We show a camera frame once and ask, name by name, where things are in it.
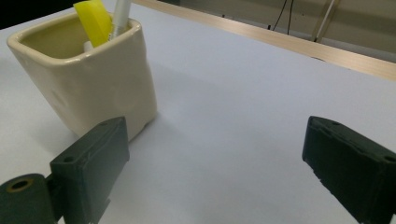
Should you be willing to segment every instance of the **beige cup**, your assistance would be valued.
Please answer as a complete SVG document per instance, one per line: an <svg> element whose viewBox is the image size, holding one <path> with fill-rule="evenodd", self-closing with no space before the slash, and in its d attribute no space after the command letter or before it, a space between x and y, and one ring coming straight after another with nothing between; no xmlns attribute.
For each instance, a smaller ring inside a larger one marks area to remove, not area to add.
<svg viewBox="0 0 396 224"><path fill-rule="evenodd" d="M142 26L87 52L77 13L11 35L7 44L64 124L82 136L124 116L134 138L157 113Z"/></svg>

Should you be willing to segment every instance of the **table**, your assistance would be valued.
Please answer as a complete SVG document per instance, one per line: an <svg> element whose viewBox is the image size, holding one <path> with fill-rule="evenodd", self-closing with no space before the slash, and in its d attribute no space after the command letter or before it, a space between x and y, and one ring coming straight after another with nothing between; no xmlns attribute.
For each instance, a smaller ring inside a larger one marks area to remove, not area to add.
<svg viewBox="0 0 396 224"><path fill-rule="evenodd" d="M77 140L6 45L71 11L0 31L2 183L48 175ZM394 81L137 4L130 15L143 26L158 116L130 143L100 223L357 223L303 162L306 123L333 119L394 151Z"/></svg>

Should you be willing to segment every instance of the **wood trim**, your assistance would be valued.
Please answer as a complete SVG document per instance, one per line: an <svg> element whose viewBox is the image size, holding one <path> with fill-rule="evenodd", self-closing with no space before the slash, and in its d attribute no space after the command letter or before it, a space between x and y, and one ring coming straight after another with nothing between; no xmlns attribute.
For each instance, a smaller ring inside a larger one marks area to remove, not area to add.
<svg viewBox="0 0 396 224"><path fill-rule="evenodd" d="M221 30L243 35L261 42L301 53L308 57L323 60L362 72L368 75L396 80L396 63L353 53L343 49L336 49L319 43L303 40L290 35L269 31L260 27L231 21L221 17L209 15L196 10L178 7L156 0L132 0L143 7L149 7L183 19L197 21Z"/></svg>

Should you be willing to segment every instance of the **yellow highlighter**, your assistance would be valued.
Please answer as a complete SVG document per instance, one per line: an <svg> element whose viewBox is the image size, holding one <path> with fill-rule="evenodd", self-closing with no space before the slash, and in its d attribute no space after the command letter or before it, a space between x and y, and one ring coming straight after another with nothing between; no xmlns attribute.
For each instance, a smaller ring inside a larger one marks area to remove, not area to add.
<svg viewBox="0 0 396 224"><path fill-rule="evenodd" d="M104 44L111 33L111 18L101 0L90 0L73 5L94 48Z"/></svg>

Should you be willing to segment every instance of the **pen holder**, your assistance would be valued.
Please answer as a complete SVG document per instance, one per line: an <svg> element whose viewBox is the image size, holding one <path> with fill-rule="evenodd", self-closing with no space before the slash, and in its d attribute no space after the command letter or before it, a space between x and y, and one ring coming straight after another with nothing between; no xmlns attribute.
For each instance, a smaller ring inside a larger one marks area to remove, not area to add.
<svg viewBox="0 0 396 224"><path fill-rule="evenodd" d="M142 26L84 52L77 13L11 35L7 44L64 124L78 136L124 116L134 138L157 113Z"/></svg>

